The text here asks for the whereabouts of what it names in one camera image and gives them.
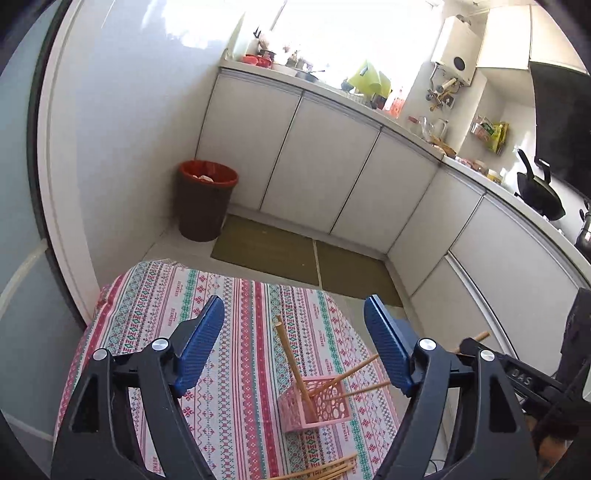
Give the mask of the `person hand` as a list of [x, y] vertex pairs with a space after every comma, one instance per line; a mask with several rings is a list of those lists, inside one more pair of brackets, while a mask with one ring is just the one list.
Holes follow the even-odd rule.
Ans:
[[570, 440], [547, 436], [540, 444], [538, 450], [538, 470], [541, 478], [544, 478], [552, 468], [561, 460], [571, 445]]

